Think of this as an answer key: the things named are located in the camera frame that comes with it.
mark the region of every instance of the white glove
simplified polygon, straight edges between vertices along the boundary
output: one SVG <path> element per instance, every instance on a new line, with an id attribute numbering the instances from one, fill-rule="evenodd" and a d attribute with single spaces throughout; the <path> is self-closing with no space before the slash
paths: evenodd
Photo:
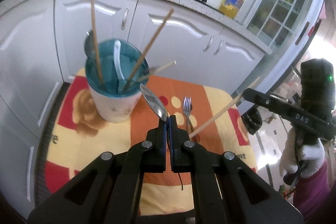
<path id="1" fill-rule="evenodd" d="M 295 129 L 292 128 L 288 132 L 286 146 L 279 163 L 281 177 L 286 175 L 286 173 L 293 174 L 298 169 L 295 160 L 294 144 Z M 322 167 L 324 163 L 324 156 L 324 148 L 320 139 L 317 140 L 317 143 L 315 145 L 303 145 L 298 150 L 298 159 L 299 161 L 307 161 L 307 164 L 304 165 L 306 167 L 302 170 L 301 177 L 305 179 L 314 175 Z"/>

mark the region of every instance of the white cabinet door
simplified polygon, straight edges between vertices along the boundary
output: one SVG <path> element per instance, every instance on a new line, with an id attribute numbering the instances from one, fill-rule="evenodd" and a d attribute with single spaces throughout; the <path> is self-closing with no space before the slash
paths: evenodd
<path id="1" fill-rule="evenodd" d="M 53 0 L 28 0 L 0 17 L 0 95 L 38 138 L 63 79 Z"/>
<path id="2" fill-rule="evenodd" d="M 34 173 L 39 140 L 0 97 L 0 190 L 8 203 L 27 218 L 34 203 Z"/>
<path id="3" fill-rule="evenodd" d="M 209 55 L 210 50 L 203 52 L 210 40 L 210 49 L 214 51 L 221 24 L 167 1 L 139 0 L 128 41 L 143 51 L 170 8 L 174 8 L 174 14 L 147 54 L 149 66 L 176 60 L 175 66 L 158 75 L 221 88 L 214 77 L 220 77 L 216 72 L 223 69 L 218 67 L 222 60 Z"/>
<path id="4" fill-rule="evenodd" d="M 127 40 L 138 0 L 95 0 L 98 42 Z M 91 27 L 91 0 L 56 0 L 55 34 L 65 82 L 84 67 L 84 40 Z"/>
<path id="5" fill-rule="evenodd" d="M 260 62 L 265 52 L 228 27 L 221 31 L 220 41 L 220 51 L 213 59 L 219 59 L 221 66 L 214 67 L 217 72 L 213 74 L 213 81 L 231 95 Z"/>

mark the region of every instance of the yellow oil bottle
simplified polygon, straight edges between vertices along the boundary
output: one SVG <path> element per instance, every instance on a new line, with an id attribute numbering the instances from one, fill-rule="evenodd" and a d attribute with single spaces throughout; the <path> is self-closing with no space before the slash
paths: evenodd
<path id="1" fill-rule="evenodd" d="M 234 18 L 245 0 L 223 0 L 219 11 L 228 17 Z"/>

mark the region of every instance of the table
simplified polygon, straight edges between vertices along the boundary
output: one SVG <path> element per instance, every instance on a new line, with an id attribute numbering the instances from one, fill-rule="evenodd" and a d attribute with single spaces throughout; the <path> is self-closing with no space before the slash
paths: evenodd
<path id="1" fill-rule="evenodd" d="M 195 128 L 231 101 L 231 96 L 223 90 L 158 76 L 151 76 L 147 87 L 162 100 L 170 115 L 176 115 L 177 124 L 183 129 L 186 129 L 182 110 L 185 96 L 192 98 L 190 119 Z M 104 120 L 92 100 L 84 70 L 80 70 L 67 91 L 55 121 L 44 169 L 46 186 L 51 193 L 56 192 L 101 153 L 125 152 L 132 145 L 145 140 L 147 131 L 157 125 L 158 117 L 143 96 L 127 121 L 113 124 Z M 232 151 L 256 171 L 256 160 L 247 131 L 235 106 L 198 136 L 199 143 L 208 151 L 219 154 Z M 169 155 L 166 158 L 169 169 Z M 170 170 L 163 174 L 146 173 L 139 213 L 156 215 L 192 210 L 190 174 L 181 174 L 181 178 L 183 191 L 178 174 Z"/>

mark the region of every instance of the fork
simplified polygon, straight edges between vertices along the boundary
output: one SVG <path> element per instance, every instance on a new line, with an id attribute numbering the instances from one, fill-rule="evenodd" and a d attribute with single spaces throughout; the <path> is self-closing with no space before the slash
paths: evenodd
<path id="1" fill-rule="evenodd" d="M 190 116 L 190 111 L 191 111 L 191 98 L 190 97 L 184 97 L 183 101 L 183 114 L 185 115 L 187 119 L 187 131 L 188 133 L 194 132 L 194 127 L 192 126 L 189 116 Z"/>

